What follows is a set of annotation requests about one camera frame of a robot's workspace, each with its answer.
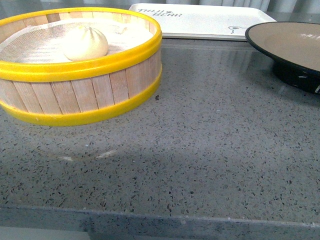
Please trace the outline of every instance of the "brown plate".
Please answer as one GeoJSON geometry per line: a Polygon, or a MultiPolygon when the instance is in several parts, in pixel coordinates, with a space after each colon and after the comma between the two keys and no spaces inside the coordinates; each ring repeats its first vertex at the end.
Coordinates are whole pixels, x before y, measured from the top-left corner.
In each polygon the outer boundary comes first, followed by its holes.
{"type": "Polygon", "coordinates": [[[320,24],[267,22],[249,27],[247,41],[272,58],[274,74],[311,93],[320,93],[320,24]]]}

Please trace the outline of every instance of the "quartz countertop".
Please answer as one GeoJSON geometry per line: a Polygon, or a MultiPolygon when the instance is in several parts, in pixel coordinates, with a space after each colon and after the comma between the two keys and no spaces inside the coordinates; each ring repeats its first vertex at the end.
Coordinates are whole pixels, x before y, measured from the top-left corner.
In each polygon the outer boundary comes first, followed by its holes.
{"type": "Polygon", "coordinates": [[[319,96],[247,42],[161,51],[159,89],[121,116],[48,127],[0,109],[0,226],[318,239],[319,96]]]}

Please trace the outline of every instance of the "yellow plastic band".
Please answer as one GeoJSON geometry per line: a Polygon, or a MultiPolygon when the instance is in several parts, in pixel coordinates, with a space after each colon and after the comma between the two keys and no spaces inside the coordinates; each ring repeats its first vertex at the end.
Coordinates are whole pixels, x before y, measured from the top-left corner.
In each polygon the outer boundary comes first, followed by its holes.
{"type": "Polygon", "coordinates": [[[161,72],[162,67],[155,81],[136,96],[118,104],[107,106],[98,110],[71,114],[38,114],[18,110],[1,101],[0,104],[11,116],[31,124],[61,127],[91,124],[124,114],[148,100],[159,87],[161,72]]]}
{"type": "Polygon", "coordinates": [[[0,61],[0,78],[20,82],[60,82],[91,78],[136,65],[151,57],[161,47],[162,32],[156,20],[139,12],[117,8],[74,7],[36,11],[0,20],[0,26],[36,16],[69,12],[107,12],[132,15],[153,24],[156,27],[156,33],[151,39],[134,48],[85,61],[43,64],[0,61]]]}

